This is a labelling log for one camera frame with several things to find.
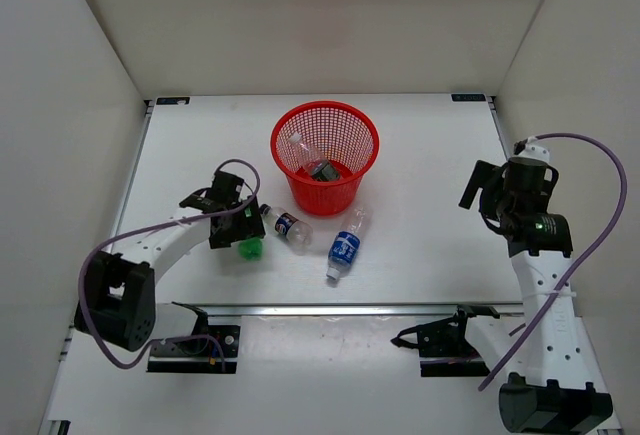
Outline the green plastic soda bottle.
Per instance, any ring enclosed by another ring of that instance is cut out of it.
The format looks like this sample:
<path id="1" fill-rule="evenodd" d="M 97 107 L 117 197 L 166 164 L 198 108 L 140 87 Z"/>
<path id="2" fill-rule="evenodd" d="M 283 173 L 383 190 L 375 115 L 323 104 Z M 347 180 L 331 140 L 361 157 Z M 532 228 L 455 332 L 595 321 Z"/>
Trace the green plastic soda bottle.
<path id="1" fill-rule="evenodd" d="M 263 254 L 263 241 L 259 237 L 243 240 L 237 244 L 240 257 L 247 261 L 258 261 Z"/>

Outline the clear green-label water bottle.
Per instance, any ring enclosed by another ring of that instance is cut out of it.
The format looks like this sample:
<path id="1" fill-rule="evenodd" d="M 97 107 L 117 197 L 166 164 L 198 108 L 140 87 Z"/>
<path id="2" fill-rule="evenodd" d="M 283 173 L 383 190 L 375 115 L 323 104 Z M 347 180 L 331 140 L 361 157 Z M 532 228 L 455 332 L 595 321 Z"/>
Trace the clear green-label water bottle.
<path id="1" fill-rule="evenodd" d="M 313 180 L 334 182 L 341 179 L 339 171 L 329 159 L 315 145 L 305 141 L 300 133 L 294 132 L 288 141 L 297 162 Z"/>

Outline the clear blue-label water bottle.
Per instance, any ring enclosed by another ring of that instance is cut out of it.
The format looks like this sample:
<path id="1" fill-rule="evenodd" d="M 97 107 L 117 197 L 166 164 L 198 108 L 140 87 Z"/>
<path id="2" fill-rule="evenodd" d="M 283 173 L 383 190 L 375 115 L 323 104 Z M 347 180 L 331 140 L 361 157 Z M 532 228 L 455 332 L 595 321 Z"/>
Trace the clear blue-label water bottle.
<path id="1" fill-rule="evenodd" d="M 328 252 L 326 276 L 331 283 L 337 283 L 353 266 L 371 218 L 368 205 L 359 204 L 348 211 Z"/>

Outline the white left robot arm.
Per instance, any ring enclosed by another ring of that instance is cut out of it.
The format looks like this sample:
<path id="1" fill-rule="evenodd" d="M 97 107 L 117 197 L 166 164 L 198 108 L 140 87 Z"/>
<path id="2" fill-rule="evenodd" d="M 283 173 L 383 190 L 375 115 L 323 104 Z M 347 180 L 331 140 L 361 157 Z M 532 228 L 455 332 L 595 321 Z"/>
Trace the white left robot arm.
<path id="1" fill-rule="evenodd" d="M 76 330 L 91 336 L 111 362 L 113 347 L 145 353 L 161 343 L 198 355 L 214 340 L 203 312 L 156 300 L 161 278 L 188 253 L 206 245 L 228 249 L 265 235 L 257 186 L 218 167 L 209 186 L 190 193 L 165 222 L 109 239 L 83 262 L 78 277 Z"/>

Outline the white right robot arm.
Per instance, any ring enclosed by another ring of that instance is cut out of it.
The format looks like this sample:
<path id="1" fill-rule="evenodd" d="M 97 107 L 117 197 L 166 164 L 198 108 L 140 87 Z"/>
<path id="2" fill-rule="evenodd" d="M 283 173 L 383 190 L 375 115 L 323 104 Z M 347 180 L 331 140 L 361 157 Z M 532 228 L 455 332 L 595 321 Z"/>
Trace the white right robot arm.
<path id="1" fill-rule="evenodd" d="M 558 171 L 543 160 L 514 156 L 503 165 L 479 160 L 459 202 L 479 204 L 487 228 L 503 237 L 520 287 L 524 327 L 509 333 L 497 315 L 453 325 L 460 354 L 478 352 L 496 380 L 498 409 L 511 433 L 587 434 L 613 414 L 595 387 L 580 342 L 568 281 L 573 244 L 567 219 L 548 210 Z"/>

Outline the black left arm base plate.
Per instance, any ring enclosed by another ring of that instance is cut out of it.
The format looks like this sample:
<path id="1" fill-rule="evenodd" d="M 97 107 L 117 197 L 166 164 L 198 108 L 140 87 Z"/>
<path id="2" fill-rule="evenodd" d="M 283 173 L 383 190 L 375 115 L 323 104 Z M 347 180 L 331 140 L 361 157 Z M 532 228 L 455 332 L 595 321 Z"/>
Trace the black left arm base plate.
<path id="1" fill-rule="evenodd" d="M 241 342 L 239 317 L 209 317 L 208 340 L 160 345 L 150 351 L 146 369 L 156 374 L 232 375 L 238 367 Z"/>

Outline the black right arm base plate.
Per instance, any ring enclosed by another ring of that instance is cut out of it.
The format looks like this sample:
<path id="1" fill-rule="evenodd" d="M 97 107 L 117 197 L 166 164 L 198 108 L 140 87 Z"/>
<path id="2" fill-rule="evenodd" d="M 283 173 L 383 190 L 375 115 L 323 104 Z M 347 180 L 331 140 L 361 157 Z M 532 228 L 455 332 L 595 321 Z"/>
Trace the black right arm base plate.
<path id="1" fill-rule="evenodd" d="M 500 318 L 491 306 L 458 305 L 452 316 L 405 328 L 390 342 L 418 351 L 423 378 L 483 377 L 489 369 L 465 338 L 468 321 L 480 316 Z"/>

